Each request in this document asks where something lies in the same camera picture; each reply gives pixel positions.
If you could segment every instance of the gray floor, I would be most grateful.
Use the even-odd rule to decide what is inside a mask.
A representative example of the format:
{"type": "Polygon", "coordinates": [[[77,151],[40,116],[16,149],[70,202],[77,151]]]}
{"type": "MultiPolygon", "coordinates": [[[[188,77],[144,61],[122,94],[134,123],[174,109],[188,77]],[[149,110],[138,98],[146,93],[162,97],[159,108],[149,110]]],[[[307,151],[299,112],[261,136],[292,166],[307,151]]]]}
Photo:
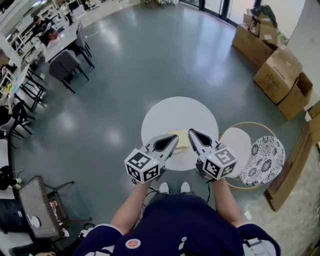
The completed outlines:
{"type": "MultiPolygon", "coordinates": [[[[141,146],[142,121],[153,105],[169,97],[205,104],[220,132],[244,121],[266,125],[287,155],[292,150],[304,115],[287,122],[253,83],[257,68],[231,46],[235,29],[228,24],[182,5],[136,5],[90,25],[85,33],[96,66],[82,64],[90,81],[78,74],[73,95],[42,65],[49,85],[45,105],[35,111],[34,134],[15,141],[19,149],[12,155],[25,181],[34,175],[52,185],[76,181],[61,191],[70,216],[90,215],[97,224],[110,221],[133,187],[124,159],[141,146]]],[[[253,138],[267,135],[248,132],[253,138]]],[[[194,170],[166,172],[163,181],[173,192],[188,181],[198,195],[208,197],[205,181],[194,170]]],[[[246,211],[264,189],[232,192],[246,211]]]]}

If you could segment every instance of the person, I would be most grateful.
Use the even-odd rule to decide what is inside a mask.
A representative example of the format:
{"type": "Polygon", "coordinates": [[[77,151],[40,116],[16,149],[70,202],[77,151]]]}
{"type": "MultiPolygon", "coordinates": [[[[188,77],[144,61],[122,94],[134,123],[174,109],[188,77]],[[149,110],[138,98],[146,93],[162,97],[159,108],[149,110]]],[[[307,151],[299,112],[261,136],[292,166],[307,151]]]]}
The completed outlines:
{"type": "Polygon", "coordinates": [[[39,16],[35,16],[33,18],[33,22],[33,36],[38,37],[45,47],[47,47],[49,42],[52,39],[55,39],[58,35],[57,31],[55,31],[52,27],[48,27],[51,21],[47,18],[45,20],[41,20],[39,16]]]}
{"type": "Polygon", "coordinates": [[[19,120],[20,123],[23,123],[27,120],[27,111],[20,101],[13,108],[10,103],[10,99],[7,99],[6,104],[8,108],[5,106],[0,106],[0,126],[9,122],[11,117],[19,120]]]}
{"type": "Polygon", "coordinates": [[[62,2],[60,6],[60,10],[62,11],[63,15],[67,17],[67,19],[69,20],[69,26],[71,26],[74,22],[71,18],[70,10],[69,10],[69,7],[67,6],[66,1],[62,2]]]}
{"type": "Polygon", "coordinates": [[[244,223],[224,178],[212,182],[215,210],[183,183],[169,195],[168,184],[145,208],[151,182],[137,183],[110,224],[90,230],[73,256],[279,256],[277,242],[262,228],[244,223]]]}
{"type": "Polygon", "coordinates": [[[21,183],[20,178],[13,178],[11,175],[11,170],[8,165],[0,168],[0,190],[5,191],[9,186],[15,187],[16,189],[21,189],[18,183],[21,183]]]}

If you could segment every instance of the round table top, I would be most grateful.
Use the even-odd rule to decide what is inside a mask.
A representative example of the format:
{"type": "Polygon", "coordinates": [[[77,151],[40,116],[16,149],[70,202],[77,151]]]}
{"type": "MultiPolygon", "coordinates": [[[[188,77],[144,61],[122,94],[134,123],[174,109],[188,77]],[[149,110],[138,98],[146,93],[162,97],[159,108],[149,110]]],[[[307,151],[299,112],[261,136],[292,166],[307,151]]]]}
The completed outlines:
{"type": "MultiPolygon", "coordinates": [[[[145,145],[155,136],[190,128],[208,132],[213,140],[219,138],[217,121],[205,105],[187,97],[166,98],[154,105],[145,115],[141,127],[142,143],[145,145]]],[[[198,155],[190,145],[172,154],[165,167],[175,171],[187,171],[196,167],[197,159],[198,155]]]]}
{"type": "Polygon", "coordinates": [[[249,135],[235,127],[227,129],[220,138],[226,147],[230,147],[237,157],[237,163],[231,173],[227,175],[229,178],[235,178],[245,169],[251,154],[251,139],[249,135]]]}

